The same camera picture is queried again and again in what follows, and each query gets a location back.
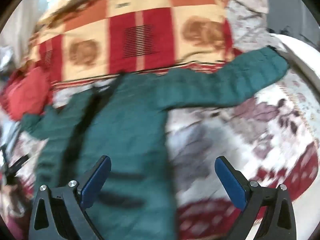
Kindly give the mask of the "white maroon floral blanket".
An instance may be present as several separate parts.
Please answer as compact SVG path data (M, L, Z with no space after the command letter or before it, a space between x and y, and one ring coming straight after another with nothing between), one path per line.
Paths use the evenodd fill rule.
M234 47L233 52L234 59L247 53ZM26 73L35 67L39 66L26 61L20 70ZM65 87L50 81L52 103L44 110L52 106L59 112L74 94L89 89L103 92L122 74L149 73L164 75L119 72ZM271 187L284 183L292 199L303 194L318 175L319 160L317 142L301 114L280 80L236 106L170 109L165 145L176 200L176 239L225 235L238 217L240 209L232 204L214 171L215 159L221 155L249 179Z

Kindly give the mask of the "red cream rose patterned quilt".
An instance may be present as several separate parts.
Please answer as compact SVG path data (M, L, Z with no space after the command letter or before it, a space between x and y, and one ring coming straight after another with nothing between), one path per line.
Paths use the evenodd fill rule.
M215 72L234 59L228 2L59 0L39 19L25 59L61 87L119 72Z

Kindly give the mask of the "red heart shaped pillow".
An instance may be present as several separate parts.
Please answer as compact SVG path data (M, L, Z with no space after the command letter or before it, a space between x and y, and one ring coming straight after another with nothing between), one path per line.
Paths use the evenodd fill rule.
M40 115L51 103L52 87L42 67L26 73L19 69L14 71L1 91L1 107L15 121L20 121L24 114Z

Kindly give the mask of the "green quilted puffer jacket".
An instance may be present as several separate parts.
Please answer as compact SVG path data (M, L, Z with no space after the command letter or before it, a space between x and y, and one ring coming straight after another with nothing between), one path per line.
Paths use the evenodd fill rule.
M63 186L102 156L111 176L89 215L105 239L176 239L176 200L165 145L168 111L231 107L279 81L287 61L272 48L237 56L215 73L175 68L122 74L99 92L74 94L59 112L24 114L21 128L45 140L35 187Z

